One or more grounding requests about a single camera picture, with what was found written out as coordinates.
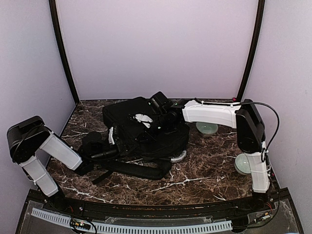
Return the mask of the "black student backpack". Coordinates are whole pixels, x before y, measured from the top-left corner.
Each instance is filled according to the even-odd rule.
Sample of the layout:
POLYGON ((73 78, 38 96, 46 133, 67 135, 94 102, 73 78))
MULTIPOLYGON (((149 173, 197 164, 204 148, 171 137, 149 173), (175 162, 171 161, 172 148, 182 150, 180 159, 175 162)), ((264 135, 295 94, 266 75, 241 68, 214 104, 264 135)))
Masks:
POLYGON ((181 107, 162 92, 136 97, 102 109, 108 146, 92 154, 112 172, 160 180, 172 167, 171 158, 186 150, 189 126, 181 107))

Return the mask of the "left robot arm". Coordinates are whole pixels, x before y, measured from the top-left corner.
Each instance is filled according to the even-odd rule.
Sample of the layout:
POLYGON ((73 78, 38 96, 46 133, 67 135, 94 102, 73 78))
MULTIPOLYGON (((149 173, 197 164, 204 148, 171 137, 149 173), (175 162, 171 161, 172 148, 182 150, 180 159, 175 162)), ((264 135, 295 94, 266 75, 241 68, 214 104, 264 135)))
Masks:
POLYGON ((95 164, 120 157, 116 146, 90 156, 79 153, 49 129, 39 116, 11 126, 7 131, 7 141, 12 162, 24 170, 45 196, 50 197, 50 205, 59 213, 69 208, 69 202, 60 195, 61 188, 36 156, 37 151, 47 153, 80 176, 92 171, 95 164))

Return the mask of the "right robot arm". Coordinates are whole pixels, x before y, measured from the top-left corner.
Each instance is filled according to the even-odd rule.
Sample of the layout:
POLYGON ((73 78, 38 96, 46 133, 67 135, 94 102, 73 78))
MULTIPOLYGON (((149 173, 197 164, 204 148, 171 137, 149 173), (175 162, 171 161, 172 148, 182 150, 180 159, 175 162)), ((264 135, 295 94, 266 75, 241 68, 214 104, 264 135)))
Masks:
POLYGON ((256 194, 249 200, 249 208, 260 211, 268 203, 265 193, 270 186, 270 165, 267 160, 269 142, 266 142, 265 125, 256 106, 258 102, 205 102, 197 98, 180 99, 159 117, 138 112, 132 118, 146 127, 151 137, 178 120, 187 123, 203 122, 231 127, 236 130, 237 144, 249 162, 252 189, 256 194))

